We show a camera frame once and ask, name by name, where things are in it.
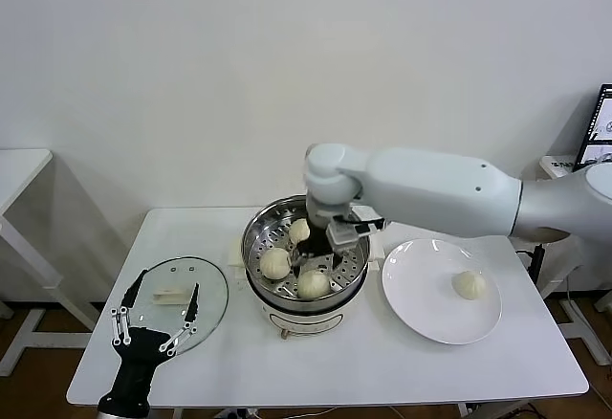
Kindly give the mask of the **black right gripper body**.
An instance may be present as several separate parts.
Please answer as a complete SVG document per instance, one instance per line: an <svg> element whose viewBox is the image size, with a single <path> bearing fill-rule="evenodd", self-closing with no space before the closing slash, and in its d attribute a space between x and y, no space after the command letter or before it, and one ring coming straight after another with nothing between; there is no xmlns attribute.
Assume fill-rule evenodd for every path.
<svg viewBox="0 0 612 419"><path fill-rule="evenodd" d="M314 225L310 220L306 220L306 227L309 229L309 235L301 241L311 242L312 252L314 254L312 258L334 253L325 228Z"/></svg>

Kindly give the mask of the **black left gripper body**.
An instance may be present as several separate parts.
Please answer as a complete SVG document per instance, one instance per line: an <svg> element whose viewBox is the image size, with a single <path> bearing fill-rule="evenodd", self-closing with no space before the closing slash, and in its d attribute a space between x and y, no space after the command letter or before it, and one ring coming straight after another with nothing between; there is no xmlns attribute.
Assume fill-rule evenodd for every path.
<svg viewBox="0 0 612 419"><path fill-rule="evenodd" d="M159 347L170 341L165 332L145 327L129 329L131 342L115 348L120 368L111 390L104 394L98 409L150 409L148 396L157 367L170 360Z"/></svg>

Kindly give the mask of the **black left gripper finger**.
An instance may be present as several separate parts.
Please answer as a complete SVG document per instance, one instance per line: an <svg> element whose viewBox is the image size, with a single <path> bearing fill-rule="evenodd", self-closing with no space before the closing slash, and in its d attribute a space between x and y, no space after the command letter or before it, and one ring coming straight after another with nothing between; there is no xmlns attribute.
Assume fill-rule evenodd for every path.
<svg viewBox="0 0 612 419"><path fill-rule="evenodd" d="M126 289L118 308L110 309L110 317L112 323L113 345L130 345L132 338L129 333L130 318L129 313L133 308L139 290L141 288L144 276L147 270L140 272L134 282Z"/></svg>
<svg viewBox="0 0 612 419"><path fill-rule="evenodd" d="M199 284L195 283L184 315L183 326L176 333L174 333L167 342L161 344L159 347L159 351L161 353L165 353L167 357L173 357L176 355L178 348L197 332L195 321L198 314L198 297Z"/></svg>

